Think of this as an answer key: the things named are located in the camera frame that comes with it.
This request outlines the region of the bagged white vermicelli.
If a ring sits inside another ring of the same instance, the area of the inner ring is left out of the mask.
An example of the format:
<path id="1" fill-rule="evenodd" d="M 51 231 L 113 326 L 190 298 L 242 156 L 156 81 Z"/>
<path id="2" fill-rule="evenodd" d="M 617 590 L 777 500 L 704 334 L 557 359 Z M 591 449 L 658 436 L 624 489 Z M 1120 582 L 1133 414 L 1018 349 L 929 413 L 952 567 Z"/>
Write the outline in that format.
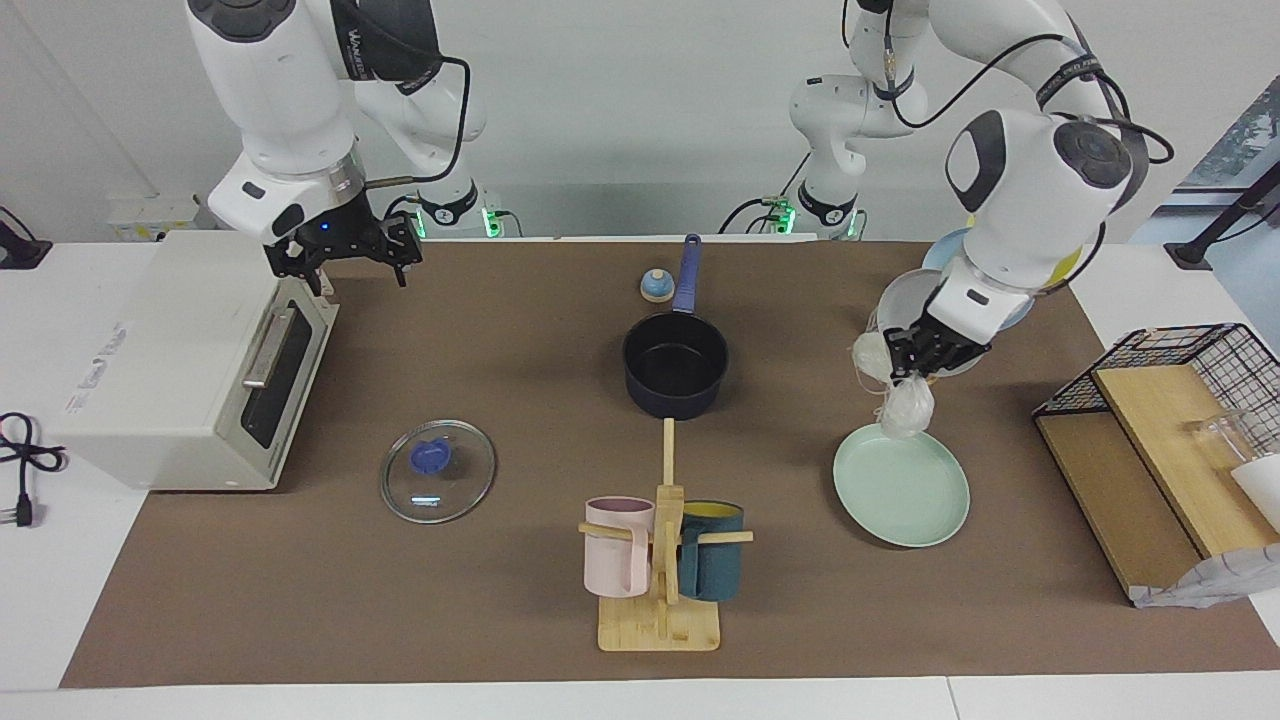
<path id="1" fill-rule="evenodd" d="M 883 388 L 883 402 L 878 411 L 878 424 L 884 437 L 908 439 L 923 433 L 931 424 L 934 413 L 934 397 L 931 384 L 915 373 L 900 383 L 881 383 L 868 372 L 865 360 L 867 332 L 859 334 L 851 347 L 851 357 L 856 370 L 878 382 Z"/>

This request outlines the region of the glass lid blue knob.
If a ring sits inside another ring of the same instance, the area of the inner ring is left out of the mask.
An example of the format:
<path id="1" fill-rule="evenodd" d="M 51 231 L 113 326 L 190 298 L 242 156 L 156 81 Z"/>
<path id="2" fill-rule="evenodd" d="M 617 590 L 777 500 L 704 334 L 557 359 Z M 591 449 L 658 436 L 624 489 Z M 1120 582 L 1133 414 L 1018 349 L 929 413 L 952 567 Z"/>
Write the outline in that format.
<path id="1" fill-rule="evenodd" d="M 498 471 L 489 434 L 460 419 L 428 421 L 399 437 L 378 473 L 385 506 L 419 525 L 454 521 L 489 496 Z"/>

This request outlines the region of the grey plate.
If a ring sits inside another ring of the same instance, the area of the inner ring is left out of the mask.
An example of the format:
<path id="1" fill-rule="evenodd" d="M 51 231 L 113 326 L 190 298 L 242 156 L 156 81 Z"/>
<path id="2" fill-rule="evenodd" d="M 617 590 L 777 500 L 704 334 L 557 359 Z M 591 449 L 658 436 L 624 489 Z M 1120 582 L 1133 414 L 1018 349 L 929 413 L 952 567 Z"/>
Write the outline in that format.
<path id="1" fill-rule="evenodd" d="M 879 332 L 888 343 L 888 302 L 897 299 L 932 299 L 938 286 L 942 284 L 942 272 L 915 269 L 901 274 L 882 293 L 876 309 L 874 331 Z"/>

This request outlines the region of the light blue plate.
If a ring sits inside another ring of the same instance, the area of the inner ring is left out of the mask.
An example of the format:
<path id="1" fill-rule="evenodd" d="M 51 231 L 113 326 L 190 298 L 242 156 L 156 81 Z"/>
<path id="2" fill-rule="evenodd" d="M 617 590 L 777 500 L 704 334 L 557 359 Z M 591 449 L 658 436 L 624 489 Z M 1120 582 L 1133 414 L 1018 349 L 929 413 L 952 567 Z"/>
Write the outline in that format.
<path id="1" fill-rule="evenodd" d="M 922 260 L 922 269 L 934 272 L 943 270 L 950 260 L 963 249 L 963 241 L 969 231 L 969 228 L 955 229 L 934 241 Z M 1004 332 L 1020 323 L 1029 314 L 1033 305 L 1034 299 L 1028 297 L 1021 306 L 1005 320 L 1005 323 L 1000 327 L 1000 331 Z"/>

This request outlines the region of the light green plate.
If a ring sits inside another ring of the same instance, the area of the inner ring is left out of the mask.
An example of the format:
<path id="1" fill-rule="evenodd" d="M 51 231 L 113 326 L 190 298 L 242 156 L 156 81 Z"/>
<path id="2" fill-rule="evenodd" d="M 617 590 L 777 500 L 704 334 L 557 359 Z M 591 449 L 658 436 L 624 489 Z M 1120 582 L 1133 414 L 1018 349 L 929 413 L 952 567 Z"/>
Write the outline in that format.
<path id="1" fill-rule="evenodd" d="M 846 436 L 835 452 L 833 484 L 845 512 L 879 541 L 925 548 L 955 537 L 972 492 L 960 461 L 927 433 L 887 437 L 878 424 Z"/>

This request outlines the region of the yellow plate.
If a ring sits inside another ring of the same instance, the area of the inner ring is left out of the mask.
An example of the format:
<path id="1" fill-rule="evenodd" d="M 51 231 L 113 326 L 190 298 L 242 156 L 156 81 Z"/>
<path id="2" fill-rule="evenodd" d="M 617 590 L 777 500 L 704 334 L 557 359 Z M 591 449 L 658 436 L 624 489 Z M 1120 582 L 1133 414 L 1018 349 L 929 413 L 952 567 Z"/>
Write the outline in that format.
<path id="1" fill-rule="evenodd" d="M 1051 292 L 1053 287 L 1060 284 L 1071 274 L 1076 264 L 1080 261 L 1084 250 L 1085 247 L 1083 245 L 1078 246 L 1073 252 L 1059 260 L 1059 263 L 1053 269 L 1053 273 L 1050 277 L 1048 283 L 1042 290 L 1044 293 Z"/>

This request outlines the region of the white toaster oven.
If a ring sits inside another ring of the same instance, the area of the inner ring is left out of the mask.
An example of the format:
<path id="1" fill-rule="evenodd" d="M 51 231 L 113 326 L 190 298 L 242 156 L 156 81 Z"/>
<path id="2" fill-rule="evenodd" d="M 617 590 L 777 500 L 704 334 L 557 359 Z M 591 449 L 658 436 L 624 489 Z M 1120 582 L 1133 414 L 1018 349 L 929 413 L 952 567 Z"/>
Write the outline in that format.
<path id="1" fill-rule="evenodd" d="M 51 436 L 141 491 L 273 489 L 337 314 L 255 238 L 170 233 Z"/>

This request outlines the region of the teal mug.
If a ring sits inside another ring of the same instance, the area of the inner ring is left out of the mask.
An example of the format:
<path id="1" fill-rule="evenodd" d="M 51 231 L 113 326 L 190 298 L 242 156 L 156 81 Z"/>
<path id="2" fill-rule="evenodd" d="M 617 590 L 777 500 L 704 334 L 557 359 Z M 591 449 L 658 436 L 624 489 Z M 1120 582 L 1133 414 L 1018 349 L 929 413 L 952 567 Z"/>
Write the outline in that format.
<path id="1" fill-rule="evenodd" d="M 740 544 L 704 544 L 701 537 L 744 529 L 745 512 L 736 503 L 694 500 L 684 505 L 677 557 L 682 597 L 717 603 L 735 598 L 742 571 Z"/>

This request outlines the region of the clear glass cup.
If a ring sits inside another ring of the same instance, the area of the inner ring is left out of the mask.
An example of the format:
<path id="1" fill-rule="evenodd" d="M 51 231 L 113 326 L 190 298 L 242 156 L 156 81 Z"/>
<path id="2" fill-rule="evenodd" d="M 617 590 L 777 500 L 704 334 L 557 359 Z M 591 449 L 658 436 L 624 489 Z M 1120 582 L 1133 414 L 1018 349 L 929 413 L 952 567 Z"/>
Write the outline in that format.
<path id="1" fill-rule="evenodd" d="M 1196 438 L 1235 465 L 1253 462 L 1268 451 L 1254 437 L 1260 416 L 1251 410 L 1228 410 L 1190 424 Z"/>

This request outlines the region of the black table clamp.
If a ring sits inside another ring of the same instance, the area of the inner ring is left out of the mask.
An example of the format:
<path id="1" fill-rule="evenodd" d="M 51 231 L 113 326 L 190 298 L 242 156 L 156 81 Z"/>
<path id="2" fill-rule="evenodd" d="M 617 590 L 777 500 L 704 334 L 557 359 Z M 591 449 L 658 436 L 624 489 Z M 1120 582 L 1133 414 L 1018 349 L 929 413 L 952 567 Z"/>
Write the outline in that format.
<path id="1" fill-rule="evenodd" d="M 18 215 L 0 205 L 0 269 L 35 269 L 51 249 L 51 241 L 38 238 Z"/>

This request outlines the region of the brown table mat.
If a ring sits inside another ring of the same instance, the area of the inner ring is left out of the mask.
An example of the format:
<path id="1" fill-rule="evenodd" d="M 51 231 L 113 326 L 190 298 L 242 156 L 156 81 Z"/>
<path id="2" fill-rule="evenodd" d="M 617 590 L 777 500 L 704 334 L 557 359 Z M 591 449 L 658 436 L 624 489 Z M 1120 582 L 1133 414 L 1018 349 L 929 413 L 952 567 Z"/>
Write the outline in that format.
<path id="1" fill-rule="evenodd" d="M 1032 420 L 1102 351 L 1069 292 L 941 384 L 931 432 L 972 488 L 963 529 L 895 550 L 841 507 L 832 460 L 874 400 L 849 348 L 919 243 L 707 243 L 698 311 L 730 343 L 676 480 L 755 538 L 705 653 L 607 653 L 582 587 L 588 498 L 652 496 L 660 421 L 621 342 L 672 243 L 443 243 L 404 288 L 328 273 L 340 314 L 274 493 L 154 495 L 61 679 L 241 683 L 1207 673 L 1280 669 L 1245 601 L 1134 609 Z M 495 484 L 439 525 L 396 516 L 378 473 L 436 419 L 492 438 Z"/>

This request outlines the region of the grey patterned cloth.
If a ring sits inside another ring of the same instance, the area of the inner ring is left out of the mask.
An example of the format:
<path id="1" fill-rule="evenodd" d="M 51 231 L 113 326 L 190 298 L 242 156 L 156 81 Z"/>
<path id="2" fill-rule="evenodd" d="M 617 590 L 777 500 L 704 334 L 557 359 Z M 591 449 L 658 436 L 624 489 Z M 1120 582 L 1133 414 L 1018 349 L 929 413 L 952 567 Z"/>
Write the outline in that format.
<path id="1" fill-rule="evenodd" d="M 1206 559 L 1169 587 L 1129 585 L 1126 597 L 1137 609 L 1207 609 L 1276 588 L 1280 542 Z"/>

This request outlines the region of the pink mug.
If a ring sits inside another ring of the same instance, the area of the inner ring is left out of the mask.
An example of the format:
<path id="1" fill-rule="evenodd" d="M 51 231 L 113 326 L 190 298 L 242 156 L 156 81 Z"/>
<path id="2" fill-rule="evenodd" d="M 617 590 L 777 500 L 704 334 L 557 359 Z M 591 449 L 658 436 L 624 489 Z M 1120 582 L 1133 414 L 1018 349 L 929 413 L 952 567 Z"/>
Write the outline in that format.
<path id="1" fill-rule="evenodd" d="M 650 537 L 655 503 L 648 498 L 600 496 L 585 503 L 585 521 L 621 529 L 620 538 L 584 537 L 582 583 L 602 598 L 632 598 L 650 589 Z"/>

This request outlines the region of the white cup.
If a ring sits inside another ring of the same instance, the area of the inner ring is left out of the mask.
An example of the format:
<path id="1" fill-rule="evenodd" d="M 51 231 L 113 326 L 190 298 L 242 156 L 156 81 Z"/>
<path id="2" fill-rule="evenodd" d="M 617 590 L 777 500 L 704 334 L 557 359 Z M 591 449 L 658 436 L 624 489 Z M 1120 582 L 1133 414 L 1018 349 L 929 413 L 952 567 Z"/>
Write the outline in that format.
<path id="1" fill-rule="evenodd" d="M 1230 470 L 1266 521 L 1280 534 L 1280 454 L 1253 459 Z"/>

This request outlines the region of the wooden mug tree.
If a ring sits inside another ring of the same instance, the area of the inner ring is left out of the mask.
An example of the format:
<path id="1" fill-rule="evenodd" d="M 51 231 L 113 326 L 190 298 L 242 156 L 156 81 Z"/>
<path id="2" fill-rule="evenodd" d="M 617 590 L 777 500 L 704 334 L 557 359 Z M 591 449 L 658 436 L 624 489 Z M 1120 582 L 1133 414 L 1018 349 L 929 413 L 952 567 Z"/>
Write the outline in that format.
<path id="1" fill-rule="evenodd" d="M 663 420 L 662 483 L 650 537 L 650 589 L 640 597 L 598 597 L 596 646 L 605 652 L 707 652 L 721 646 L 719 606 L 678 592 L 678 546 L 687 502 L 675 480 L 677 421 Z M 621 529 L 579 523 L 579 533 L 620 538 Z"/>

